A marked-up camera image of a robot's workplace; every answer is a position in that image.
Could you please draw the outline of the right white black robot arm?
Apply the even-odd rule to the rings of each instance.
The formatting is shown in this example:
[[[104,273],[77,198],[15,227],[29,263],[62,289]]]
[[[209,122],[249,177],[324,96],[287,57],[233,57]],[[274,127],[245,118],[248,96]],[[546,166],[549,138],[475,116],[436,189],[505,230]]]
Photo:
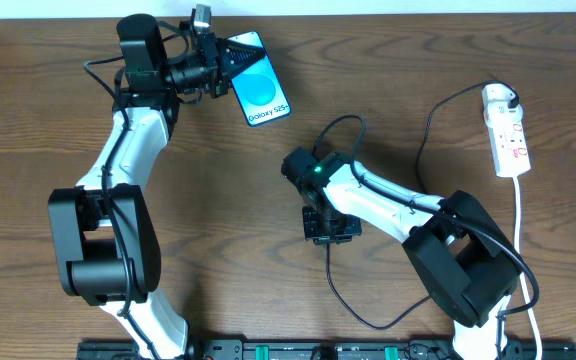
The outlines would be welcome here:
[[[462,359],[499,359],[504,320],[523,260],[482,205],[456,191],[448,198],[391,183],[337,152],[318,159],[297,148],[282,175],[304,199],[306,239],[330,247],[360,235],[367,222],[402,245],[429,297],[453,320]]]

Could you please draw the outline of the blue Galaxy smartphone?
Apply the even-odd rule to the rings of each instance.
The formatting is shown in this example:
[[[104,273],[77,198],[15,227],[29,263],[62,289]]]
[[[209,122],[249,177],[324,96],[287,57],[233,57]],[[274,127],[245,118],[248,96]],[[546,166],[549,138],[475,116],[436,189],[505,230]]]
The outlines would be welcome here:
[[[257,127],[288,116],[291,106],[260,35],[242,33],[230,40],[261,51],[263,57],[232,79],[233,89],[249,126]]]

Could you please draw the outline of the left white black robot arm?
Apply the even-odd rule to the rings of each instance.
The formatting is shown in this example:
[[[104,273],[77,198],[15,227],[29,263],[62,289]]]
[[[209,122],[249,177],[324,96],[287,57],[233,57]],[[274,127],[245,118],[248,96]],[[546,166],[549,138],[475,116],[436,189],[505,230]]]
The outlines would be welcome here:
[[[227,94],[267,52],[256,32],[216,37],[202,5],[178,25],[134,14],[116,31],[124,65],[104,87],[112,131],[88,173],[48,200],[59,280],[66,294],[120,322],[135,342],[133,357],[183,359],[192,354],[188,324],[159,287],[162,255],[144,188],[184,95]]]

